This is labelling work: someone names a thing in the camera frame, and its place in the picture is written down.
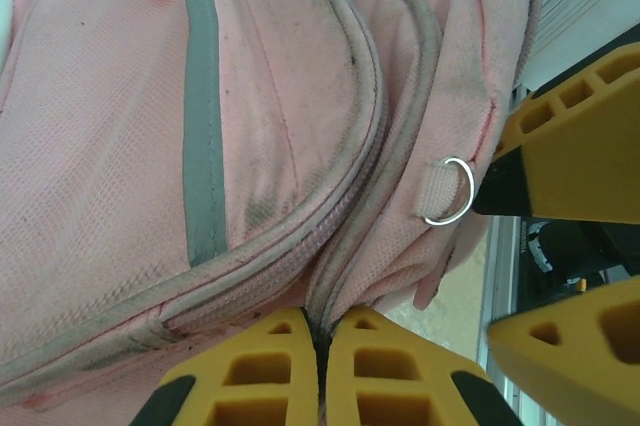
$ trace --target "d-ring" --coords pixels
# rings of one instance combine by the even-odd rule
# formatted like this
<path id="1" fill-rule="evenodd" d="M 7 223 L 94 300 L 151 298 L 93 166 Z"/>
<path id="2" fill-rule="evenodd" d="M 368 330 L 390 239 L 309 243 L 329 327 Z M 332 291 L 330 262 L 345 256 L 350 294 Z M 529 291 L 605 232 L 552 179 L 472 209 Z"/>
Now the d-ring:
<path id="1" fill-rule="evenodd" d="M 444 164 L 456 163 L 465 172 L 465 174 L 467 175 L 467 180 L 469 181 L 469 199 L 462 207 L 462 209 L 460 209 L 460 211 L 446 218 L 434 220 L 423 216 L 424 222 L 431 226 L 446 226 L 448 224 L 455 223 L 460 218 L 462 218 L 462 216 L 467 214 L 467 212 L 471 209 L 471 205 L 473 204 L 473 195 L 476 190 L 475 180 L 473 179 L 473 171 L 471 171 L 471 168 L 465 161 L 460 158 L 456 158 L 455 156 L 449 156 L 448 158 L 443 159 L 442 162 Z"/>

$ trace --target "yellow plastic block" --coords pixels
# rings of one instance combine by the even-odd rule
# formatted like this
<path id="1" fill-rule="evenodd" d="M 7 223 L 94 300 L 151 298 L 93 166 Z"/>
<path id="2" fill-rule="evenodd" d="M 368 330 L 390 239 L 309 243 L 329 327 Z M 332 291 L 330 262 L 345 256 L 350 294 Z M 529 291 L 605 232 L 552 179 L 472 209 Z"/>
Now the yellow plastic block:
<path id="1" fill-rule="evenodd" d="M 476 363 L 427 341 L 369 308 L 355 308 L 338 325 L 327 371 L 328 426 L 477 425 L 452 374 L 479 379 L 508 406 Z M 482 424 L 519 424 L 517 419 Z"/>
<path id="2" fill-rule="evenodd" d="M 639 97 L 633 43 L 523 102 L 494 161 L 521 148 L 534 216 L 640 223 Z"/>
<path id="3" fill-rule="evenodd" d="M 640 278 L 497 321 L 489 345 L 563 424 L 640 425 Z"/>
<path id="4" fill-rule="evenodd" d="M 280 310 L 181 363 L 159 390 L 185 377 L 195 384 L 171 426 L 318 424 L 316 356 L 299 309 Z"/>

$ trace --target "pink backpack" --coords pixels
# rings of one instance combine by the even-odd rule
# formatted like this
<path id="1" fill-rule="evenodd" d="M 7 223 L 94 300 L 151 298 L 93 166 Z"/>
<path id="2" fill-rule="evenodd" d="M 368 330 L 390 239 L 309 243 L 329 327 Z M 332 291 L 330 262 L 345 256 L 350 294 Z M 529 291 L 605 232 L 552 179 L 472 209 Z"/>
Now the pink backpack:
<path id="1" fill-rule="evenodd" d="M 541 0 L 13 0 L 0 425 L 127 424 L 173 364 L 304 306 L 424 308 Z"/>

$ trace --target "backpack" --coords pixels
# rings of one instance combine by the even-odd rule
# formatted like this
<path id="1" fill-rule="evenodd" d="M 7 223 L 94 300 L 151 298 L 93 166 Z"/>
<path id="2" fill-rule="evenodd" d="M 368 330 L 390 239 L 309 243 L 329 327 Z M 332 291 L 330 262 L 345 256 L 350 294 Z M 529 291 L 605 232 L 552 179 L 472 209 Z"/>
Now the backpack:
<path id="1" fill-rule="evenodd" d="M 426 307 L 542 0 L 13 0 L 0 424 L 127 424 L 284 306 Z"/>

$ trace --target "metal ring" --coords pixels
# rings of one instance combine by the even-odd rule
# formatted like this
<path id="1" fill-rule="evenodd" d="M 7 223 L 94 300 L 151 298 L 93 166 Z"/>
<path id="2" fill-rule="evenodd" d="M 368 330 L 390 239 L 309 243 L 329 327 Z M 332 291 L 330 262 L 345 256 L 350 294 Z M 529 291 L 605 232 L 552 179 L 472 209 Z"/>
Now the metal ring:
<path id="1" fill-rule="evenodd" d="M 465 174 L 467 175 L 467 180 L 469 181 L 469 199 L 467 200 L 465 205 L 462 207 L 462 209 L 460 209 L 460 211 L 446 218 L 434 220 L 434 219 L 429 219 L 426 216 L 423 216 L 424 222 L 431 226 L 447 226 L 448 224 L 455 223 L 460 218 L 462 218 L 462 216 L 467 214 L 467 212 L 471 209 L 471 205 L 473 204 L 473 195 L 476 190 L 475 180 L 473 179 L 473 171 L 471 171 L 471 168 L 465 161 L 463 161 L 460 158 L 456 158 L 455 156 L 450 156 L 448 158 L 443 159 L 442 162 L 444 164 L 455 163 L 458 166 L 460 166 L 462 170 L 465 172 Z"/>

